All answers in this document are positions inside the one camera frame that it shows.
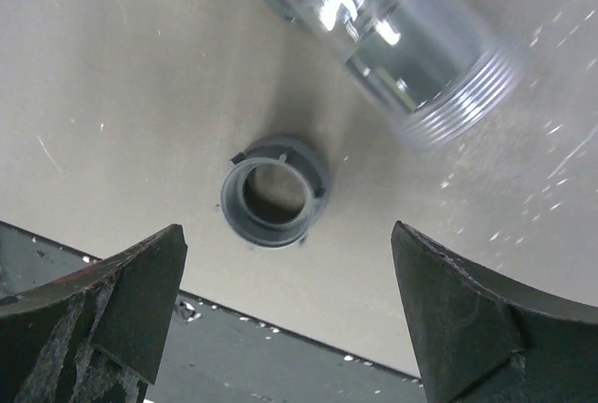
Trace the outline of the grey threaded coupling nut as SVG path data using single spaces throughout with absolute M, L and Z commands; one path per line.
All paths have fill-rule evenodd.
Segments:
M 306 238 L 331 190 L 329 169 L 315 148 L 296 137 L 263 137 L 231 159 L 220 207 L 245 241 L 282 249 Z

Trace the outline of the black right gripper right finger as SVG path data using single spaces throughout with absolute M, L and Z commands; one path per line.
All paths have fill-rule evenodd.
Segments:
M 510 279 L 402 222 L 392 254 L 427 401 L 596 401 L 595 307 Z

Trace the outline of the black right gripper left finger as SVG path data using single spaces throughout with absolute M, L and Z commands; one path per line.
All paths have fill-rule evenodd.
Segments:
M 104 260 L 3 224 L 2 400 L 143 401 L 186 256 L 178 224 Z

